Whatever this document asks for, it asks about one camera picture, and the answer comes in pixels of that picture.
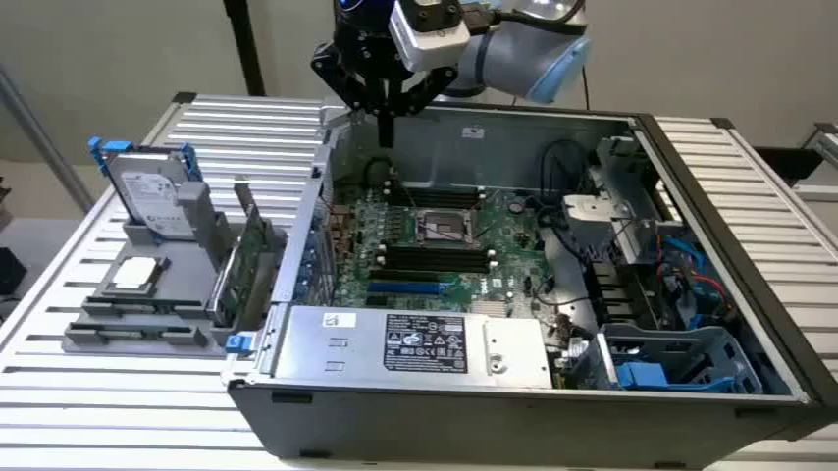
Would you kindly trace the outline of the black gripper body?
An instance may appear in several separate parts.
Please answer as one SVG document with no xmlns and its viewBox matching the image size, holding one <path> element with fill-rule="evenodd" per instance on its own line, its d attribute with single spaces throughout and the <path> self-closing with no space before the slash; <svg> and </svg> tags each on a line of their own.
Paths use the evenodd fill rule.
<svg viewBox="0 0 838 471">
<path fill-rule="evenodd" d="M 393 0 L 334 1 L 333 43 L 351 76 L 365 80 L 409 80 L 414 74 L 401 60 L 390 30 Z"/>
</svg>

